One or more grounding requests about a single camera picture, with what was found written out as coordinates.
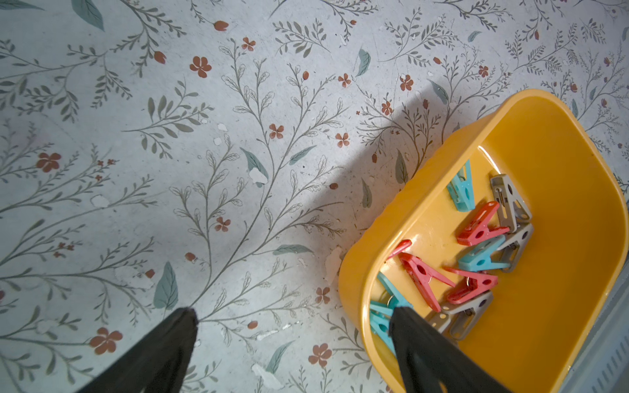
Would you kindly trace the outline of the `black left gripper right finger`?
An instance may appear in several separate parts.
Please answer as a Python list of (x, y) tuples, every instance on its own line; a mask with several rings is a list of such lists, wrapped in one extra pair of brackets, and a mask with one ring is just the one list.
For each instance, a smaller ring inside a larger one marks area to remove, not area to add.
[(396, 359), (407, 392), (507, 392), (409, 307), (390, 321)]

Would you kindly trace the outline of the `teal clothespin centre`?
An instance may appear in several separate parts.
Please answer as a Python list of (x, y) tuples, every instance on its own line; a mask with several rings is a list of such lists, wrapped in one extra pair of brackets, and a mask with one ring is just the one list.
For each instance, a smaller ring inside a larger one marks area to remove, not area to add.
[(491, 255), (506, 241), (505, 235), (493, 237), (476, 245), (470, 252), (458, 259), (460, 270), (480, 272), (487, 270), (503, 270), (510, 267), (506, 262), (495, 262)]

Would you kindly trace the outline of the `teal clothespin lone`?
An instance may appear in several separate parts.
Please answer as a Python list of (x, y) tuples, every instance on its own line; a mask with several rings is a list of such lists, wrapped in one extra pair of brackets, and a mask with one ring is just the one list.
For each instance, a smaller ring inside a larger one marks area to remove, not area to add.
[(473, 190), (473, 177), (471, 162), (467, 160), (464, 166), (455, 174), (447, 184), (447, 191), (459, 212), (470, 212), (475, 209), (475, 197)]

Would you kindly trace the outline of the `yellow plastic storage box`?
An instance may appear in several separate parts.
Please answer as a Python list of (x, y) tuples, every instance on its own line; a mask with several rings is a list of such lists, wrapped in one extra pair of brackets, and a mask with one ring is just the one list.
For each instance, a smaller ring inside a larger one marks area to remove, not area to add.
[(628, 215), (612, 171), (551, 93), (516, 93), (444, 142), (347, 253), (342, 305), (374, 368), (394, 392), (404, 391), (395, 355), (371, 332), (370, 302), (383, 296), (377, 276), (384, 273), (418, 314), (429, 314), (391, 253), (409, 239), (412, 254), (440, 269), (464, 253), (455, 235), (472, 216), (457, 211), (447, 184), (465, 164), (478, 205), (493, 196), (491, 178), (508, 175), (534, 230), (460, 350), (511, 391), (557, 392), (622, 271)]

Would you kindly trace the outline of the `grey clothespin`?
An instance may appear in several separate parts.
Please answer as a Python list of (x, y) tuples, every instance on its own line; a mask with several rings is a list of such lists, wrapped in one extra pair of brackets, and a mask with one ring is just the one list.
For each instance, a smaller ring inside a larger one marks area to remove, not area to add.
[(430, 313), (427, 321), (449, 340), (460, 342), (469, 335), (493, 300), (493, 293), (486, 291), (459, 305), (446, 302), (440, 312)]
[(490, 184), (494, 199), (501, 205), (497, 211), (501, 227), (514, 233), (520, 224), (531, 221), (532, 212), (509, 175), (496, 175), (490, 179)]
[(515, 232), (509, 234), (505, 242), (499, 246), (498, 252), (501, 252), (500, 262), (507, 265), (502, 271), (511, 273), (517, 267), (527, 243), (532, 237), (534, 227), (532, 223), (520, 224)]

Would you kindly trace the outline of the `grey clothespin bottom left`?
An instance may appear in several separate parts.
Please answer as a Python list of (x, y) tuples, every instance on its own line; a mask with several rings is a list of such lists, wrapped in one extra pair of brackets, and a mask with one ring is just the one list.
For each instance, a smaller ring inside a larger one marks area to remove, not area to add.
[(430, 313), (427, 321), (449, 340), (460, 342), (469, 335), (493, 300), (493, 293), (486, 291), (459, 305), (446, 302), (440, 312)]

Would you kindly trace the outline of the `grey clothespin right upper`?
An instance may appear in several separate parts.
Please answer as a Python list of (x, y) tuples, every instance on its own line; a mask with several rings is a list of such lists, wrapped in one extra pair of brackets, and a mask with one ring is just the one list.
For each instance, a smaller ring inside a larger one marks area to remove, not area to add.
[(494, 199), (501, 205), (497, 211), (501, 227), (514, 233), (520, 224), (531, 221), (532, 212), (509, 175), (496, 175), (490, 179), (490, 184)]

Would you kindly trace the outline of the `grey clothespin right lower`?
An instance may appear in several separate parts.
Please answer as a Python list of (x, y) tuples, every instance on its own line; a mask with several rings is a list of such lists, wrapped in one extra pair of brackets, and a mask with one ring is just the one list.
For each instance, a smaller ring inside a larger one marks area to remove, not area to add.
[(498, 252), (501, 252), (500, 262), (507, 265), (502, 271), (511, 273), (517, 267), (527, 243), (532, 237), (534, 227), (532, 223), (520, 224), (515, 232), (509, 234), (505, 242), (499, 246)]

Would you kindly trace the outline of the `teal clothespin left pair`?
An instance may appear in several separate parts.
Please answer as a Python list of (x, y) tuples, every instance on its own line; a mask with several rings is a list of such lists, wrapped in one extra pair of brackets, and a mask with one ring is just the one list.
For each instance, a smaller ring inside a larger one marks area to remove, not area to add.
[(388, 309), (396, 309), (397, 307), (414, 307), (409, 301), (406, 300), (406, 298), (393, 285), (393, 283), (387, 278), (384, 273), (378, 273), (378, 281), (380, 281), (380, 283), (384, 286), (385, 291), (389, 295), (389, 299), (386, 304), (386, 307), (388, 307)]

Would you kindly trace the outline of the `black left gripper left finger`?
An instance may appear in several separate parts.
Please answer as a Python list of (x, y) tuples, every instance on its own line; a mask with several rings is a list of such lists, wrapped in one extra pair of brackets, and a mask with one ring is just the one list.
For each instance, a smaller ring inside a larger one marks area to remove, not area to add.
[(179, 392), (198, 335), (193, 308), (178, 308), (81, 392)]

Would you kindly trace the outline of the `red clothespin bottom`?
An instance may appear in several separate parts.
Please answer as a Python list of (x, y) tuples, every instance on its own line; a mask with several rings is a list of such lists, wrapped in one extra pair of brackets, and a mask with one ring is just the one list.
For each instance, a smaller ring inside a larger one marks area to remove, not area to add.
[(451, 267), (446, 267), (445, 271), (458, 274), (463, 279), (446, 294), (446, 300), (454, 305), (461, 305), (491, 291), (498, 285), (499, 279), (495, 275), (485, 272), (469, 272)]

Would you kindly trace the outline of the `red clothespin top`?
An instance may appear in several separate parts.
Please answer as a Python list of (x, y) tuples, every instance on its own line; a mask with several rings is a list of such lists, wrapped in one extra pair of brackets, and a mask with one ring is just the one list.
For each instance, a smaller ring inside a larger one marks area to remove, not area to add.
[(404, 239), (397, 244), (397, 246), (393, 249), (391, 254), (386, 258), (386, 260), (391, 260), (392, 258), (400, 255), (402, 252), (405, 252), (413, 245), (413, 242), (410, 239)]

